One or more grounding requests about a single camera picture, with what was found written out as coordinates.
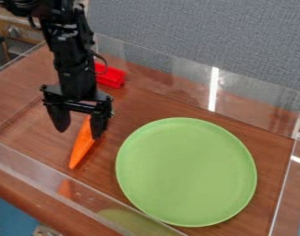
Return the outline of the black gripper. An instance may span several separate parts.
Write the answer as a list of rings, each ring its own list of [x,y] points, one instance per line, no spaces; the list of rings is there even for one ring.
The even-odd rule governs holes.
[[[63,133],[71,124],[70,112],[90,115],[91,137],[99,139],[107,128],[107,120],[113,116],[113,97],[99,89],[86,97],[67,97],[62,94],[59,85],[43,85],[43,105],[58,132]]]

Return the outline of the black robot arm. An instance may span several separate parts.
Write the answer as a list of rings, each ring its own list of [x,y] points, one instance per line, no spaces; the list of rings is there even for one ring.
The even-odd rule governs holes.
[[[77,0],[0,0],[0,7],[42,31],[54,54],[59,83],[43,85],[40,91],[55,129],[67,130],[72,112],[86,113],[91,137],[99,138],[113,117],[113,98],[97,88],[94,60],[101,56],[91,50],[85,5]]]

